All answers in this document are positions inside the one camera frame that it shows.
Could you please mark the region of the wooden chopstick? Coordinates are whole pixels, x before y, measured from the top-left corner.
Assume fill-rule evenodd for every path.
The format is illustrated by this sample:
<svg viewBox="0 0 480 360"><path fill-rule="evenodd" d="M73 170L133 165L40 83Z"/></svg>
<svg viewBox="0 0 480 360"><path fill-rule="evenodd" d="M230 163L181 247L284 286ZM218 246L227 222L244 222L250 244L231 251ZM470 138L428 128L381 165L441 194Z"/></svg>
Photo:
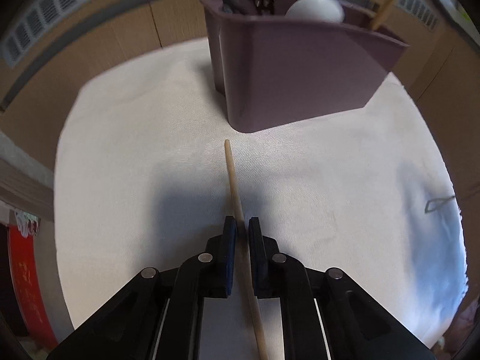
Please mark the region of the wooden chopstick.
<svg viewBox="0 0 480 360"><path fill-rule="evenodd" d="M397 0L385 0L368 24L368 29L377 31L385 23L396 2Z"/></svg>
<svg viewBox="0 0 480 360"><path fill-rule="evenodd" d="M253 284L251 279L250 258L247 242L247 230L245 227L245 219L242 209L242 201L239 193L239 183L236 175L235 164L233 160L233 152L229 139L224 140L224 155L227 166L229 189L233 205L234 218L238 226L238 240L240 270L242 276L243 287L246 291L248 306L250 309L251 322L255 333L256 346L258 349L259 359L267 360L268 350L264 335L264 328L261 320L261 313L258 301L253 292Z"/></svg>

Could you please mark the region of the metal shovel-handle utensil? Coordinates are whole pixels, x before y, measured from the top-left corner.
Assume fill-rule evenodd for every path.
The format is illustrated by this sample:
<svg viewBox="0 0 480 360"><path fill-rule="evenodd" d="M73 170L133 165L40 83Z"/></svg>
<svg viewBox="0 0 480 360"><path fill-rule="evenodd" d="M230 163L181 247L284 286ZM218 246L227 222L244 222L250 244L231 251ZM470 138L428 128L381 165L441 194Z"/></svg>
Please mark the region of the metal shovel-handle utensil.
<svg viewBox="0 0 480 360"><path fill-rule="evenodd" d="M451 201L453 201L455 199L456 199L455 195L451 195L451 196L447 196L447 197L432 198L425 203L424 212L426 214L435 212L435 211L439 210L441 207L443 207L444 205L447 205L448 203L450 203Z"/></svg>

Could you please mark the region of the white ceramic soup spoon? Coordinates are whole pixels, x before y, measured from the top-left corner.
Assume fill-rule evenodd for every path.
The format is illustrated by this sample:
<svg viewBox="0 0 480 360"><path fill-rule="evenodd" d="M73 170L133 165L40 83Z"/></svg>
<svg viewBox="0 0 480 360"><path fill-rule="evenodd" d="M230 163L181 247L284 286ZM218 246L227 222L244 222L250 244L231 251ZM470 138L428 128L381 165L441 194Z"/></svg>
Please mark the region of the white ceramic soup spoon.
<svg viewBox="0 0 480 360"><path fill-rule="evenodd" d="M288 9L285 17L342 23L345 13L337 0L298 0Z"/></svg>

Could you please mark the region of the white towel mat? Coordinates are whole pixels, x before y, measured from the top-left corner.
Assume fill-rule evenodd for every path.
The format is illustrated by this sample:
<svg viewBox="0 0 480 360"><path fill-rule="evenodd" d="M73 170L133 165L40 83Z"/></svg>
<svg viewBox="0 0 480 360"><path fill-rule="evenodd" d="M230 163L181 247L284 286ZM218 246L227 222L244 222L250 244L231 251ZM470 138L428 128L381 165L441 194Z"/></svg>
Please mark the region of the white towel mat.
<svg viewBox="0 0 480 360"><path fill-rule="evenodd" d="M208 43L124 63L85 84L58 142L55 244L74 327L144 267L178 267L232 212L306 267L339 267L425 345L467 291L461 216L431 132L389 75L368 104L258 133L232 129Z"/></svg>

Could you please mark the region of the maroon plastic utensil holder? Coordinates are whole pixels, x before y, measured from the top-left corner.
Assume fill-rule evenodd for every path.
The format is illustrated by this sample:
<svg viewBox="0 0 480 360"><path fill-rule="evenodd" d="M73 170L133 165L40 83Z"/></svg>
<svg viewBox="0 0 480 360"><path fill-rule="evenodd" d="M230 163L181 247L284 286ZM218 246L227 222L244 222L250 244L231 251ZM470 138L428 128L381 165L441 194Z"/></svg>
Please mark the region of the maroon plastic utensil holder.
<svg viewBox="0 0 480 360"><path fill-rule="evenodd" d="M388 28L366 29L370 17L343 3L340 24L289 19L297 0L275 0L274 15L227 13L221 0L200 0L208 30L215 88L229 124L253 133L317 116L362 108L407 44Z"/></svg>

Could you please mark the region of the red box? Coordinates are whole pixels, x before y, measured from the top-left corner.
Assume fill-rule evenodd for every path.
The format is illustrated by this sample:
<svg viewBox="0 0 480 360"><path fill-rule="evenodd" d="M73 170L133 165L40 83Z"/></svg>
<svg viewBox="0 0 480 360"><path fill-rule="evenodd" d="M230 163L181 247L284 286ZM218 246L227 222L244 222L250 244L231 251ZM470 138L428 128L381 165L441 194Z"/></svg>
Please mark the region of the red box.
<svg viewBox="0 0 480 360"><path fill-rule="evenodd" d="M41 296L34 258L33 237L21 235L16 225L8 227L10 273L19 311L31 338L47 350L58 345Z"/></svg>

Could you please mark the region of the long grey vent grille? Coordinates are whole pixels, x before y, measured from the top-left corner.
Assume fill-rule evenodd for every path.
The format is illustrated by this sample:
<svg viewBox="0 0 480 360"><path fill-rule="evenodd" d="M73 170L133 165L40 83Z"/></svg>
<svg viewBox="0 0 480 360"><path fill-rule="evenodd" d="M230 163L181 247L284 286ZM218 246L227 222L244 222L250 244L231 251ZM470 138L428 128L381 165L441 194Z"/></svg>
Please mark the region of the long grey vent grille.
<svg viewBox="0 0 480 360"><path fill-rule="evenodd" d="M33 0L1 39L1 54L7 66L16 66L48 30L87 1Z"/></svg>

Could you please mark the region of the short grey vent grille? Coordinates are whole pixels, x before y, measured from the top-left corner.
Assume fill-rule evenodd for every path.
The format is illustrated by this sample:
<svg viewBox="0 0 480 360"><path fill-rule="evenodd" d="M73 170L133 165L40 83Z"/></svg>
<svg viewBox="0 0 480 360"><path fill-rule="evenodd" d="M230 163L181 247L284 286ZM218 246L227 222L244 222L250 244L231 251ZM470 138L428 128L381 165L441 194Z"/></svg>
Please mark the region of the short grey vent grille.
<svg viewBox="0 0 480 360"><path fill-rule="evenodd" d="M398 0L396 6L419 20L428 30L435 30L439 18L423 0Z"/></svg>

